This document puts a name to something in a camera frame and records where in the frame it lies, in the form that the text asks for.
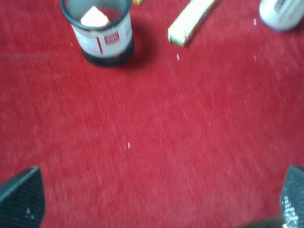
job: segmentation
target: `carpet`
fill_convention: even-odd
[[[57,0],[0,2],[0,182],[40,167],[42,228],[279,215],[285,172],[304,159],[303,24],[277,33],[258,0],[222,1],[181,48],[167,29],[186,5],[133,6],[135,54],[106,69],[83,58]]]

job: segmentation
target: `red carpet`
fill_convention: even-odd
[[[304,28],[276,33],[258,0],[226,0],[188,48],[170,45],[187,2],[134,6],[136,53],[114,69],[84,60],[58,0],[0,2],[0,181],[41,168],[42,228],[279,214],[285,172],[304,159]]]

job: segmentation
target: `black mesh rim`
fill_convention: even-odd
[[[130,11],[132,2],[131,2],[131,0],[125,0],[125,1],[127,3],[127,7],[126,7],[125,11],[122,12],[122,15],[120,16],[120,18],[116,19],[114,21],[111,21],[108,25],[102,26],[102,27],[90,27],[90,26],[86,26],[86,25],[81,24],[79,21],[74,19],[69,14],[69,12],[68,12],[68,10],[65,6],[64,0],[60,0],[60,7],[61,7],[61,11],[65,15],[66,19],[68,19],[68,21],[71,22],[73,25],[75,25],[75,26],[77,26],[81,29],[88,30],[88,31],[92,31],[92,30],[93,31],[105,31],[107,29],[110,29],[110,28],[118,25],[125,18],[125,16],[127,16],[127,14]]]

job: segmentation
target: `white bottle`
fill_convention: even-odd
[[[269,27],[279,31],[290,30],[304,15],[304,0],[262,0],[259,14]]]

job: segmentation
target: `trash can label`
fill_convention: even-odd
[[[123,53],[132,39],[131,18],[128,13],[117,25],[105,31],[86,31],[72,25],[81,48],[95,57],[114,57]]]

